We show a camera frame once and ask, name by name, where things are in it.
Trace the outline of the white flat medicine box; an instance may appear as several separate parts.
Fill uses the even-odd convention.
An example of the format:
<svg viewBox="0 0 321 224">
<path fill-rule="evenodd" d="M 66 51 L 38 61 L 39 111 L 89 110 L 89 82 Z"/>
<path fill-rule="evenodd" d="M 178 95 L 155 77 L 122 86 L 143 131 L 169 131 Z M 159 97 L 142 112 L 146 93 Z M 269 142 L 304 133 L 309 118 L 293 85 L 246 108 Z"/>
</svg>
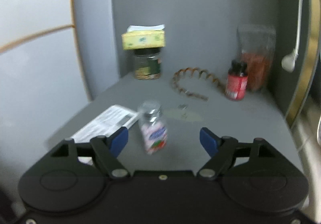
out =
<svg viewBox="0 0 321 224">
<path fill-rule="evenodd" d="M 119 128 L 130 129 L 138 120 L 139 113 L 126 107 L 113 105 L 87 123 L 71 138 L 75 143 L 88 143 L 90 139 L 103 135 L 111 136 Z"/>
</svg>

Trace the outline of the red supplement bottle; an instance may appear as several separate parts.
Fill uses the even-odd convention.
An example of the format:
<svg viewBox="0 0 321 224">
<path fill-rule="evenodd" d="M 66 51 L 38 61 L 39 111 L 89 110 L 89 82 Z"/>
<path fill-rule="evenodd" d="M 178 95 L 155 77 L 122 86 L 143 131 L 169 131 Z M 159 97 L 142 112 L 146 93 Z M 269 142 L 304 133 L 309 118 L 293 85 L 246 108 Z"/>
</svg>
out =
<svg viewBox="0 0 321 224">
<path fill-rule="evenodd" d="M 246 93 L 248 74 L 246 72 L 247 63 L 239 60 L 233 60 L 228 71 L 228 78 L 225 87 L 227 98 L 240 101 Z"/>
</svg>

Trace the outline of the clear candy jar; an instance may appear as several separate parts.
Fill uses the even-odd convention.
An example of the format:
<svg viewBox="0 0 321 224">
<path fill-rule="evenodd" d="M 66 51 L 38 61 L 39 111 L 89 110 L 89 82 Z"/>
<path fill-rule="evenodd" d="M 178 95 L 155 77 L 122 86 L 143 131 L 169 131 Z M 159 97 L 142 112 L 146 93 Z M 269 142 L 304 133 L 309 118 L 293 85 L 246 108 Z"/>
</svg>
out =
<svg viewBox="0 0 321 224">
<path fill-rule="evenodd" d="M 165 147 L 168 128 L 159 102 L 147 100 L 138 107 L 139 128 L 147 154 L 153 154 Z"/>
</svg>

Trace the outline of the yellow tissue box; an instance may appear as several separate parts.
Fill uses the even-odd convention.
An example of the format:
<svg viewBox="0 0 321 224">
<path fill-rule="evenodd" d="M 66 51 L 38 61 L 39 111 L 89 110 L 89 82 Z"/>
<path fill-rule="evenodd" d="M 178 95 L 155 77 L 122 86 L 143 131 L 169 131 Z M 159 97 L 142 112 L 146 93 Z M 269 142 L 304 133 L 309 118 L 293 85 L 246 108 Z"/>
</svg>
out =
<svg viewBox="0 0 321 224">
<path fill-rule="evenodd" d="M 130 25 L 122 34 L 123 50 L 165 47 L 165 25 Z"/>
</svg>

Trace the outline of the glass jar black lid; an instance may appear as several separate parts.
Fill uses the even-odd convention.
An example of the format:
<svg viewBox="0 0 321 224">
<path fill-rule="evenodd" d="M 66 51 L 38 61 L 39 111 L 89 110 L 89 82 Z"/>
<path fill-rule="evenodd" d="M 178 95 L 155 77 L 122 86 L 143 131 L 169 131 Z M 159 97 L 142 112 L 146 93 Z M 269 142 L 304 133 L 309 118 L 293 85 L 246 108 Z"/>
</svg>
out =
<svg viewBox="0 0 321 224">
<path fill-rule="evenodd" d="M 161 48 L 134 50 L 134 76 L 139 80 L 153 80 L 161 76 Z"/>
</svg>

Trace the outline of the brown spiral hair band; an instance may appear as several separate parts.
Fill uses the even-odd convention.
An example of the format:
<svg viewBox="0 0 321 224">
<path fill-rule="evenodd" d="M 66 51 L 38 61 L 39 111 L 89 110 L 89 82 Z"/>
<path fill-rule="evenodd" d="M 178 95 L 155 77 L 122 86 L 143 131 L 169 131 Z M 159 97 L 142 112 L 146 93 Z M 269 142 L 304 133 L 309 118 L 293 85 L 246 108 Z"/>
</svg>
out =
<svg viewBox="0 0 321 224">
<path fill-rule="evenodd" d="M 171 79 L 171 88 L 180 95 L 189 98 L 208 101 L 208 96 L 201 91 L 208 91 L 216 87 L 221 93 L 225 90 L 225 84 L 207 69 L 199 67 L 182 68 L 174 73 Z"/>
</svg>

